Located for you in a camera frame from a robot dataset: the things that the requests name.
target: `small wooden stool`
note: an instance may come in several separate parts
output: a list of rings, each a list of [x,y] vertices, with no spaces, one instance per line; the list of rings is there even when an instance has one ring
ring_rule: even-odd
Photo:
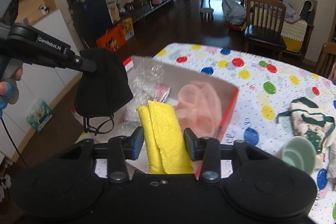
[[[207,20],[208,16],[208,21],[210,19],[213,20],[213,9],[211,8],[201,8],[199,14],[201,15],[201,19]]]

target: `floor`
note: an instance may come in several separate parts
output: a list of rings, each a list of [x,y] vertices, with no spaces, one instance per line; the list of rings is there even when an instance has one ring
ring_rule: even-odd
[[[221,0],[211,0],[214,9],[214,21],[204,22],[199,14],[200,0],[180,0],[169,3],[134,24],[135,37],[131,38],[119,51],[120,59],[131,55],[154,56],[172,42],[196,43],[215,47],[243,51],[241,32],[229,30],[224,25]],[[253,48],[252,53],[271,57],[271,52]],[[283,62],[313,71],[313,67],[300,64],[295,57],[284,55]],[[51,155],[71,146],[83,132],[82,126],[71,114],[77,85],[61,100],[55,108],[55,116],[40,133],[36,133],[22,156],[28,166],[34,166]],[[8,168],[8,173],[15,177],[24,170],[21,160]],[[0,203],[0,223],[12,223],[19,216],[13,205],[10,192],[6,191],[5,200]]]

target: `balloon print tablecloth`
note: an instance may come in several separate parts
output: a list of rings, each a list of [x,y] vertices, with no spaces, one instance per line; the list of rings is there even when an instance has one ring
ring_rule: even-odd
[[[290,117],[278,113],[289,109],[292,100],[307,97],[325,113],[336,117],[336,86],[314,73],[265,57],[217,47],[173,43],[161,50],[157,60],[201,71],[239,87],[239,96],[223,144],[243,139],[271,154],[293,136]],[[318,195],[310,212],[317,223],[335,223],[336,192],[327,182],[328,150],[324,168],[312,177]],[[222,177],[232,173],[231,161],[222,160]]]

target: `white cabinet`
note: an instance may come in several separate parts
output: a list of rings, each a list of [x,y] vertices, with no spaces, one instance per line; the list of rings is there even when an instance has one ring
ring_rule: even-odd
[[[44,17],[33,27],[69,44],[75,54],[79,54],[60,10]],[[36,100],[42,98],[50,104],[78,74],[77,71],[70,69],[28,64],[23,65],[23,72],[21,81],[17,82],[19,99],[15,105],[8,105],[3,114],[5,124],[17,147],[31,130],[26,116]],[[2,154],[11,158],[14,153],[15,149],[0,123],[0,162],[3,160]]]

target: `mask ear loop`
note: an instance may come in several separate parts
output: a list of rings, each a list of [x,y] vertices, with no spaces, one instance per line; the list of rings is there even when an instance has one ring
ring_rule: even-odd
[[[112,114],[110,116],[110,119],[106,120],[105,122],[101,123],[97,128],[95,128],[95,127],[90,126],[90,118],[83,117],[84,132],[85,133],[90,132],[90,133],[94,134],[95,136],[97,136],[97,134],[107,134],[107,133],[111,132],[114,128],[113,118],[114,118],[114,114]],[[112,129],[109,130],[109,131],[106,131],[106,132],[100,132],[99,130],[101,129],[101,127],[103,125],[105,125],[108,121],[112,122]]]

